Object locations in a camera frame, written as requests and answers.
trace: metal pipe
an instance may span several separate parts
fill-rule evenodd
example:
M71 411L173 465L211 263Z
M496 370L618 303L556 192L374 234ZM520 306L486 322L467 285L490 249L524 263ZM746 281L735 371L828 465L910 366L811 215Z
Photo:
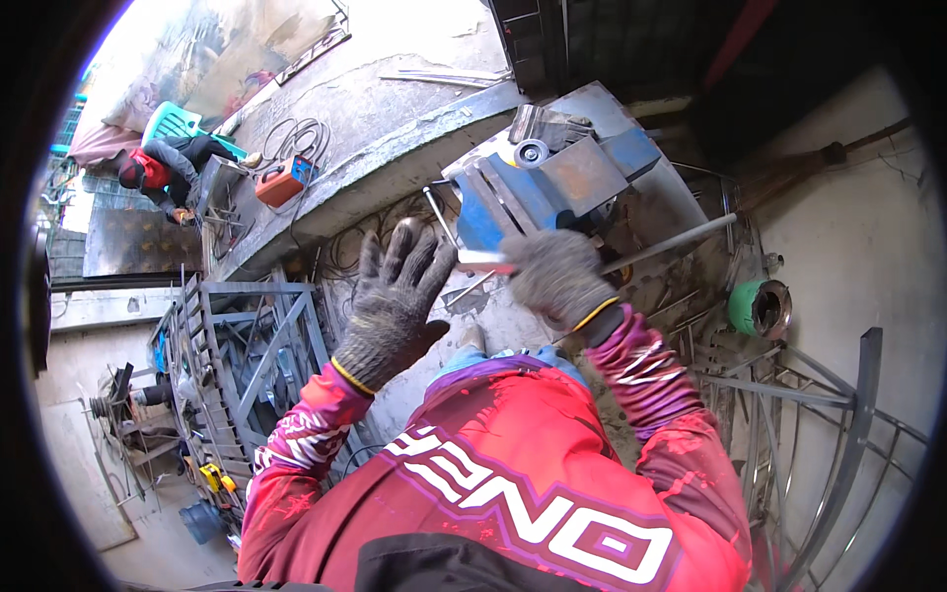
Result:
M457 296L455 296L453 300L451 300L450 302L448 302L447 304L445 304L445 305L444 305L444 308L447 308L448 306L451 306L452 304L454 304L455 302L457 302L458 300L460 300L462 297L464 297L464 296L466 296L467 294L469 294L474 288L476 288L477 286L479 286L479 285L482 284L483 282L487 281L488 279L492 278L494 275L496 275L496 270L495 270L495 269L494 269L493 271L489 272L489 273L488 273L486 276L484 276L483 278L478 279L477 281L475 281L475 282L474 282L473 284L471 284L470 286L467 286L467 288L464 289L463 292L461 292L460 294L458 294Z
M646 249L642 249L638 251L637 253L634 253L633 255L630 255L623 259L619 259L617 261L609 263L602 270L602 274L611 273L613 271L621 269L622 267L625 267L626 265L631 265L632 263L637 263L649 257L653 257L660 253L664 253L665 251L668 251L674 248L675 246L680 246L687 242L691 242L695 239L699 239L707 233L713 232L714 230L718 228L733 224L736 221L737 221L737 214L727 214L725 216L721 216L720 218L715 218L714 220L711 220L708 223L695 226L691 228L691 230L686 230L682 232L681 234L677 235L676 237L671 237L667 239L666 241L662 241L662 242L659 242L658 244L653 244Z
M460 250L460 245L457 244L457 239L454 238L454 234L451 232L451 228L447 225L447 221L444 220L443 214L440 213L440 208L438 203L434 201L434 196L431 195L431 188L426 185L421 188L421 192L424 193L424 197L427 198L427 203L431 205L431 209L434 210L434 215L438 217L438 222L440 222L440 227L444 229L444 233L447 235L447 238L450 239L451 244L458 251Z

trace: black pants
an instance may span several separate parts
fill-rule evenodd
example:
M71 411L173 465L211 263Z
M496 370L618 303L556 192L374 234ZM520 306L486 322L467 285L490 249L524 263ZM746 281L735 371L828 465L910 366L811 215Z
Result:
M237 156L210 135L198 135L189 140L186 146L178 150L190 161L190 164L194 166L194 170L198 173L204 170L204 166L206 166L207 161L210 160L212 155L220 156L220 158L229 160L230 162L237 162ZM185 201L188 199L188 193L190 192L188 182L185 181L181 175L175 174L171 178L168 189L170 198L174 204L178 207L184 207Z

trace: grey work glove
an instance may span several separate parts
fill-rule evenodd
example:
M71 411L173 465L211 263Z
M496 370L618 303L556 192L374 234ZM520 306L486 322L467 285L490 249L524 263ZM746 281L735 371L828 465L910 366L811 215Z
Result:
M427 321L435 298L457 263L457 250L428 236L414 245L410 219L391 235L388 252L365 234L348 330L332 364L366 395L411 368L450 329Z
M582 234L544 230L500 242L517 267L509 287L516 300L577 331L617 301L617 291L600 274L601 259Z

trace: red jersey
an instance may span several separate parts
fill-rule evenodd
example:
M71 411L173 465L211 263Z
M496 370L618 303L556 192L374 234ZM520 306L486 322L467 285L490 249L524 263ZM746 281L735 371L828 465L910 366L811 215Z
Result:
M660 333L625 309L586 354L646 440L634 471L585 386L513 355L437 379L404 432L322 494L371 404L326 365L256 453L241 580L350 590L364 543L448 532L602 589L741 590L749 527L715 418ZM685 405L664 417L669 400Z

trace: glove cuff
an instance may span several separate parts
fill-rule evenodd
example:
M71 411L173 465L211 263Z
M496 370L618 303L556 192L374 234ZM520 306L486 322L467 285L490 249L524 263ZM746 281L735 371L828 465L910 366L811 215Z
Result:
M359 390L361 390L363 393L365 393L365 394L368 395L369 397L375 396L375 392L376 392L376 391L372 390L371 388L369 388L368 386L366 386L362 381L360 381L359 379L355 378L355 376L354 376L351 372L349 372L348 370L346 370L346 369L339 363L339 361L335 359L335 356L334 356L334 355L332 356L331 362L332 362L332 366L333 366L336 370L338 370L339 374L342 374L343 376L345 376L346 380L348 380L350 383L352 383L353 386L355 386L356 388L358 388Z
M591 313L587 314L583 320L579 321L579 323L575 327L572 328L572 331L573 332L578 331L579 329L587 325L589 321L595 318L596 314L601 313L605 309L605 307L607 307L610 304L615 304L616 302L618 302L618 296L612 296L608 298L607 300L599 304Z

